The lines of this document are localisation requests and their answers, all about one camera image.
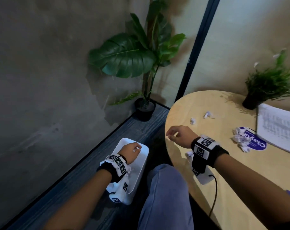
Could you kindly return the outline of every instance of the concrete wall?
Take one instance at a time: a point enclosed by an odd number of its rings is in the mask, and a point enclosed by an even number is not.
[[[185,5],[173,15],[176,33],[187,33],[173,67],[162,68],[153,97],[167,106],[174,103],[208,0],[181,0]],[[247,94],[245,79],[260,61],[265,68],[272,56],[288,48],[290,66],[290,0],[220,0],[185,94],[199,90],[223,90]],[[290,110],[290,98],[268,102]]]
[[[87,66],[149,0],[0,0],[0,227],[133,111],[109,106],[139,90]]]

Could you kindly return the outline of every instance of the leg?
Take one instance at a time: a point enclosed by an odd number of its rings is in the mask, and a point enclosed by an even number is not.
[[[173,166],[155,167],[148,174],[147,183],[150,192],[141,212],[139,230],[194,229],[188,186]]]

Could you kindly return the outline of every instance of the white page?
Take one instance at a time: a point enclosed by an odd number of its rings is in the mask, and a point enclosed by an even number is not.
[[[290,112],[261,104],[258,107],[257,135],[290,152]]]

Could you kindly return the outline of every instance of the person's left arm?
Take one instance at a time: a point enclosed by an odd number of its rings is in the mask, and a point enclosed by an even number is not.
[[[138,143],[130,143],[119,151],[131,164],[141,151]],[[97,202],[112,180],[109,171],[101,169],[47,221],[44,230],[81,230],[85,227]]]

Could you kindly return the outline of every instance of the round wooden table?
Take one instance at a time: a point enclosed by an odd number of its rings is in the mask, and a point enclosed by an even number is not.
[[[223,91],[199,91],[178,100],[168,113],[165,131],[173,125],[189,126],[196,134],[207,135],[220,143],[232,157],[271,180],[283,189],[290,190],[290,153],[270,144],[263,151],[244,153],[231,140],[236,127],[256,128],[256,110],[247,110],[241,105],[245,96]],[[214,119],[204,119],[210,111]],[[188,183],[189,192],[199,206],[208,214],[215,197],[215,182],[201,185],[190,169],[182,148],[166,137],[166,147],[173,165]],[[244,205],[219,173],[216,176],[218,194],[212,220],[222,229],[266,229]]]

